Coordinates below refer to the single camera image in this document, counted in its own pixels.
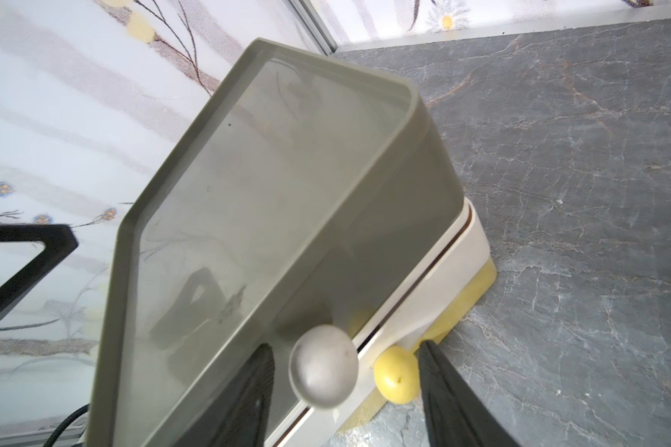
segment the plastic lid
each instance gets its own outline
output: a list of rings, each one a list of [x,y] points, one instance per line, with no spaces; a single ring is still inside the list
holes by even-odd
[[[274,318],[412,153],[417,107],[394,76],[248,47],[119,229],[90,445],[169,445],[259,342],[287,357]],[[294,403],[274,389],[271,419]]]

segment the marble surface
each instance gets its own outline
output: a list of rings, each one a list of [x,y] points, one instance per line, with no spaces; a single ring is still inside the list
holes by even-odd
[[[500,271],[443,342],[527,446],[671,446],[671,20],[335,57],[411,79]],[[427,446],[420,402],[331,446]]]

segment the wall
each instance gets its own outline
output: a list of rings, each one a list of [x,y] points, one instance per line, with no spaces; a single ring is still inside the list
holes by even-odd
[[[667,4],[671,0],[311,0],[338,45]]]
[[[89,401],[120,220],[256,37],[317,51],[286,0],[0,1],[0,223],[79,240],[0,322],[0,434]]]

